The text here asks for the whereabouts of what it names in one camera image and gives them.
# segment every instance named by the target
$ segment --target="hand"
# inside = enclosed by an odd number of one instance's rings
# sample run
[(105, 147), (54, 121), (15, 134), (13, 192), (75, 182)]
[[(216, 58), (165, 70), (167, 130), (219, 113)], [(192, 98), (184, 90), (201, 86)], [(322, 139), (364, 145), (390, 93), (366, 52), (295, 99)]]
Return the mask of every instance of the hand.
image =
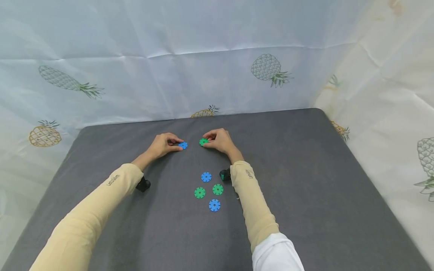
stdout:
[(232, 142), (232, 139), (229, 136), (229, 132), (225, 129), (220, 128), (216, 130), (211, 130), (204, 134), (203, 138), (208, 139), (208, 143), (205, 143), (203, 145), (205, 148), (216, 149), (226, 154), (232, 164), (240, 160), (244, 161), (243, 155)]
[(152, 142), (148, 150), (140, 154), (131, 163), (143, 171), (155, 159), (163, 157), (171, 151), (181, 151), (182, 147), (173, 146), (176, 142), (181, 143), (184, 140), (172, 133), (159, 134), (155, 137), (154, 142)]
[(152, 144), (149, 146), (145, 153), (148, 153), (152, 159), (163, 157), (172, 151), (181, 151), (182, 147), (173, 146), (174, 143), (181, 143), (184, 140), (178, 138), (172, 133), (159, 134), (155, 137)]

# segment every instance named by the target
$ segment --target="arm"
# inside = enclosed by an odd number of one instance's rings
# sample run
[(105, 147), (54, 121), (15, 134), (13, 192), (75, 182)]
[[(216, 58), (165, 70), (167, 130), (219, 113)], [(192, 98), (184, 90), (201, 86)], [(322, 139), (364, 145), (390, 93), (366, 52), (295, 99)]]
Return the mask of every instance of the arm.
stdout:
[(253, 270), (302, 271), (303, 265), (292, 242), (279, 232), (279, 225), (268, 208), (252, 167), (233, 144), (224, 129), (204, 134), (204, 147), (225, 153), (231, 162), (232, 186), (240, 197), (247, 236), (253, 253)]
[(110, 174), (59, 222), (30, 270), (87, 270), (92, 250), (110, 214), (134, 191), (143, 177), (142, 171), (153, 160), (168, 152), (182, 150), (173, 146), (175, 142), (183, 140), (170, 133), (160, 134), (146, 152)]

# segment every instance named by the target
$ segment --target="beige sleeve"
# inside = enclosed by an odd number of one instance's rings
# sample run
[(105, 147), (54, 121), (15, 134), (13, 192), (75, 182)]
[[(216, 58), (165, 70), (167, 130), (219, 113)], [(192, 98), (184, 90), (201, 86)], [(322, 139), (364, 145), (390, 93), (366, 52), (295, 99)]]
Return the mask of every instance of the beige sleeve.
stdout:
[(87, 270), (92, 249), (110, 214), (142, 177), (133, 164), (115, 170), (59, 222), (30, 270)]
[(279, 225), (270, 212), (249, 163), (237, 161), (230, 166), (232, 186), (240, 197), (243, 215), (246, 220), (247, 236), (250, 249), (255, 247), (270, 234), (279, 232)]

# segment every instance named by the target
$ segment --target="finger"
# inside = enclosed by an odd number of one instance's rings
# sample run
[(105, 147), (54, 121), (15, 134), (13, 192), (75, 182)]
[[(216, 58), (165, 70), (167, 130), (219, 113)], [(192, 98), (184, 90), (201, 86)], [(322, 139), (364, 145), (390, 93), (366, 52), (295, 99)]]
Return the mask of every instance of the finger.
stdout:
[(173, 140), (175, 141), (175, 142), (184, 142), (184, 140), (182, 140), (182, 139), (180, 139), (179, 137), (177, 137), (175, 134), (172, 134), (172, 133), (165, 133), (165, 135), (166, 135), (166, 138), (168, 139), (168, 140), (172, 140), (172, 142), (173, 142)]
[(182, 151), (183, 150), (182, 147), (180, 147), (180, 146), (169, 146), (168, 149), (169, 149), (169, 152), (170, 151)]
[(208, 143), (205, 143), (205, 144), (203, 144), (202, 146), (205, 147), (205, 148), (215, 149), (214, 141), (212, 141), (212, 142), (208, 142)]
[(211, 130), (211, 131), (205, 133), (205, 134), (203, 135), (203, 138), (216, 137), (217, 132), (218, 132), (219, 130), (220, 130), (220, 129), (214, 129), (214, 130)]

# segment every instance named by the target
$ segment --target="white sleeve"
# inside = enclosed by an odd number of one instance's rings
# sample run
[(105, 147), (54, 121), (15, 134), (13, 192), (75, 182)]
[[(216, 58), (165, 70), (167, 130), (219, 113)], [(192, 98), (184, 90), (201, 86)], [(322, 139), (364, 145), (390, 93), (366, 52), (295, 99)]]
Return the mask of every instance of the white sleeve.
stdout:
[(255, 247), (253, 271), (304, 271), (293, 243), (282, 233), (270, 234)]

